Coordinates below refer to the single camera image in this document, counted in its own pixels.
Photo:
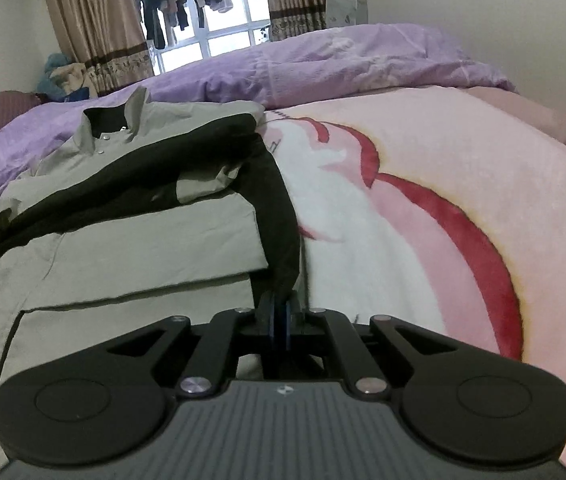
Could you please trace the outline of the grey green black jacket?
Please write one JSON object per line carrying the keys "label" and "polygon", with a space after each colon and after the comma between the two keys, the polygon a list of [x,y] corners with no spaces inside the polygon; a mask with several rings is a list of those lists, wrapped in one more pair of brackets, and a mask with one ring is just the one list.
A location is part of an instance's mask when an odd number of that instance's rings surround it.
{"label": "grey green black jacket", "polygon": [[[251,101],[93,107],[0,196],[0,387],[169,318],[283,310],[296,214]],[[0,468],[10,460],[0,445]]]}

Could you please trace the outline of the pink patterned blanket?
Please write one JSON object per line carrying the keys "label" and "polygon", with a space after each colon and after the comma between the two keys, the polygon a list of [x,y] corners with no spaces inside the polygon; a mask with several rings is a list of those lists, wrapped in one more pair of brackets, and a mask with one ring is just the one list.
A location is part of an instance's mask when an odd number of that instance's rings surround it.
{"label": "pink patterned blanket", "polygon": [[[388,315],[566,385],[566,146],[463,90],[430,87],[265,110],[296,214],[289,304]],[[100,465],[8,460],[0,478],[566,479],[556,466],[289,466],[282,313],[241,330],[216,393],[179,399],[156,437]]]}

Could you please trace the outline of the pink pillow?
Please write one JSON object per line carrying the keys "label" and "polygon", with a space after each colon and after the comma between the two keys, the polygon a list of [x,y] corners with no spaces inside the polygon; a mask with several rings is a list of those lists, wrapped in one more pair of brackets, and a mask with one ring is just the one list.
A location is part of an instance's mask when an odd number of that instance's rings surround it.
{"label": "pink pillow", "polygon": [[566,114],[560,110],[497,88],[474,87],[466,89],[466,93],[526,122],[566,146]]}

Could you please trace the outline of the pile of plush toys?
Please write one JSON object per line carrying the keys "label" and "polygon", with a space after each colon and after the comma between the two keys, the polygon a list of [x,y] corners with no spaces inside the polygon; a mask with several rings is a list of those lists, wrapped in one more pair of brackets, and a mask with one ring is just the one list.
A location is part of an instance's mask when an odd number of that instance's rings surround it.
{"label": "pile of plush toys", "polygon": [[94,82],[83,63],[53,53],[45,62],[36,94],[52,102],[76,102],[97,98]]}

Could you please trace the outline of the purple duvet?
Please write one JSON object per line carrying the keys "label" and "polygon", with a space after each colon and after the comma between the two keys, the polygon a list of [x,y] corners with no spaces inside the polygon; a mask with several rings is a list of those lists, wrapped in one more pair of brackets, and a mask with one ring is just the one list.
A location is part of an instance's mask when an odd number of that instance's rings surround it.
{"label": "purple duvet", "polygon": [[[500,70],[472,60],[454,37],[417,24],[307,32],[185,65],[141,85],[155,101],[246,100],[268,110],[399,87],[514,88]],[[7,124],[0,130],[0,194],[76,131],[83,110],[120,105],[134,89],[39,105]]]}

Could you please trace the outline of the left beige striped curtain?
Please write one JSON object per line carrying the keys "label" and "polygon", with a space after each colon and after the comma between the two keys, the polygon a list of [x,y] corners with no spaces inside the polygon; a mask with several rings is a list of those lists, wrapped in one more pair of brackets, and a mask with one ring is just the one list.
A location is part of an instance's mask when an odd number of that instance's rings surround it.
{"label": "left beige striped curtain", "polygon": [[60,50],[83,64],[96,93],[154,75],[133,0],[45,0]]}

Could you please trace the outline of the window with hanging laundry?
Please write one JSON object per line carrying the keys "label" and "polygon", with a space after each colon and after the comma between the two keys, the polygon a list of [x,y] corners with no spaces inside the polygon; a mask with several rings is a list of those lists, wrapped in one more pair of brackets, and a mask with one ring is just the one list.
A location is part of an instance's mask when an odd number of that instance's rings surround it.
{"label": "window with hanging laundry", "polygon": [[270,40],[268,0],[133,0],[154,73]]}

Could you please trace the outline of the covered standing fan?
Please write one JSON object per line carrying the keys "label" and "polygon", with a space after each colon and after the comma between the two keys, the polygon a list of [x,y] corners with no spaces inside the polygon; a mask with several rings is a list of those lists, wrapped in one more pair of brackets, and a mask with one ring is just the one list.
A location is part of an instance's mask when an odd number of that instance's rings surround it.
{"label": "covered standing fan", "polygon": [[326,0],[325,22],[327,28],[368,24],[368,0]]}

